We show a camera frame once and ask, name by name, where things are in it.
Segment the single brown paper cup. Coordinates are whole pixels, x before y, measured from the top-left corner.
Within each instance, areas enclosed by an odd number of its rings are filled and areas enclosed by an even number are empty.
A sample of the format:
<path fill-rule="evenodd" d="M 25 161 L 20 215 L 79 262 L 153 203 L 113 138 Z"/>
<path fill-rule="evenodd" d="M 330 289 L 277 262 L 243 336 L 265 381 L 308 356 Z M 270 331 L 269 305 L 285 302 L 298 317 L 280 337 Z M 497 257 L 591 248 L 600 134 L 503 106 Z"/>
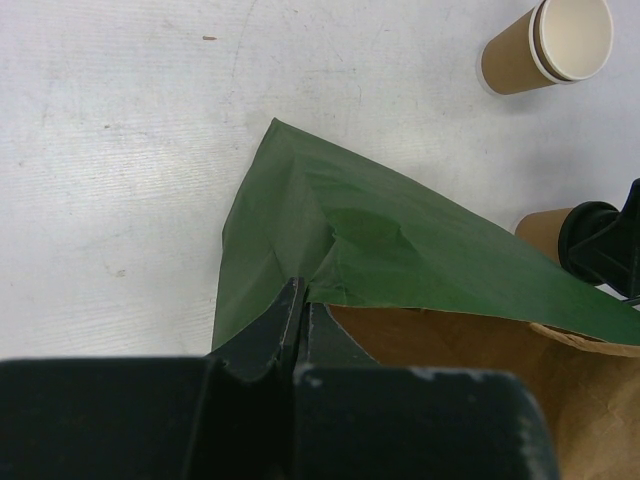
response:
<path fill-rule="evenodd" d="M 560 230 L 571 211 L 563 208 L 528 214 L 517 224 L 515 236 L 559 264 Z"/>

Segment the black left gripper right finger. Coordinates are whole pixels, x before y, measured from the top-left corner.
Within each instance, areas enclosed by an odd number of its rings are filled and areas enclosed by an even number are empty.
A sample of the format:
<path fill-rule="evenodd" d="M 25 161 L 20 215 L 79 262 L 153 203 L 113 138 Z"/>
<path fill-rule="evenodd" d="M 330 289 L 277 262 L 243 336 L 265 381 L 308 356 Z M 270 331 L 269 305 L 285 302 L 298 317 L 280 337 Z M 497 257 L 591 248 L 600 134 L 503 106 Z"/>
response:
<path fill-rule="evenodd" d="M 307 304 L 303 313 L 297 370 L 377 368 L 380 364 L 339 324 L 322 303 Z"/>

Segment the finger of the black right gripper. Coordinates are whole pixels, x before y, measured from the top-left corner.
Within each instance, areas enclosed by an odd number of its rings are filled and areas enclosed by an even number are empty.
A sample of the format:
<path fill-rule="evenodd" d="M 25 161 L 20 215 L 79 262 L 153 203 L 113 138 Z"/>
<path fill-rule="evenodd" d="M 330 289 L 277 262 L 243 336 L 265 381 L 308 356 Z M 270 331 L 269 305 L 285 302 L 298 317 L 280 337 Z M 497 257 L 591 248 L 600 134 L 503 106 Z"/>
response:
<path fill-rule="evenodd" d="M 599 213 L 597 220 L 607 225 L 571 247 L 569 259 L 627 300 L 638 299 L 639 180 L 633 181 L 620 211 Z"/>

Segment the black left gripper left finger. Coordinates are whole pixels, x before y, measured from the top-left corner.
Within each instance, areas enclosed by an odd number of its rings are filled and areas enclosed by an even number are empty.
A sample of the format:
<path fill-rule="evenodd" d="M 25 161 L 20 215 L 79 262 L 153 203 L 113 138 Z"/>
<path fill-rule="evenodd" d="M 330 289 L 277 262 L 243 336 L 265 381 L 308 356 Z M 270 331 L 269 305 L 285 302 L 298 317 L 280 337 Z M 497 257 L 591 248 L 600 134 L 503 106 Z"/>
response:
<path fill-rule="evenodd" d="M 293 277 L 262 314 L 207 356 L 208 383 L 291 384 L 304 309 L 305 282 Z"/>

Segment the black plastic cup lid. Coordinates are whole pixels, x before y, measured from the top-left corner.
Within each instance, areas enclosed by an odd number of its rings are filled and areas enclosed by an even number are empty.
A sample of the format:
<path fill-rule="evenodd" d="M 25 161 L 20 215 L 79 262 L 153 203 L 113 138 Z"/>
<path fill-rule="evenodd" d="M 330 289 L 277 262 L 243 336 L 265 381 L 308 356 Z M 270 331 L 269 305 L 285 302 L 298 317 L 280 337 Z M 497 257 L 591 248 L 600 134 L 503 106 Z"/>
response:
<path fill-rule="evenodd" d="M 615 206 L 602 201 L 588 201 L 573 208 L 559 231 L 558 258 L 561 267 L 589 285 L 602 285 L 603 282 L 595 274 L 570 259 L 569 250 L 608 227 L 618 215 Z"/>

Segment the brown paper cup stack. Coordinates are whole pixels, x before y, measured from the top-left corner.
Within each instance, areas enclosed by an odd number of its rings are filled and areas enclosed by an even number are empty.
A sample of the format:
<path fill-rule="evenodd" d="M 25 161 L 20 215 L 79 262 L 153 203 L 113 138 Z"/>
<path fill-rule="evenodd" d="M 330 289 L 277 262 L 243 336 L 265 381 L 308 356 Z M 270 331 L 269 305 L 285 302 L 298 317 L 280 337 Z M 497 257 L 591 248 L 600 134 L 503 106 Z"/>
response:
<path fill-rule="evenodd" d="M 486 44 L 478 78 L 502 96 L 576 84 L 604 67 L 613 39 L 606 1 L 541 1 Z"/>

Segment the green paper bag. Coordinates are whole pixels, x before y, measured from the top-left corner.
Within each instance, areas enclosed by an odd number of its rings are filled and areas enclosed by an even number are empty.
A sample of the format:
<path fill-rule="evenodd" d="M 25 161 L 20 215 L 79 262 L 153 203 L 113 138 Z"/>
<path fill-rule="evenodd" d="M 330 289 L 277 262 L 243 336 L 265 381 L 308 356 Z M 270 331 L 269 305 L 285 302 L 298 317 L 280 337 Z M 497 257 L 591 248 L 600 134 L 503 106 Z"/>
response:
<path fill-rule="evenodd" d="M 279 120 L 222 232 L 213 343 L 285 283 L 386 365 L 506 370 L 566 479 L 639 475 L 639 314 L 410 178 Z"/>

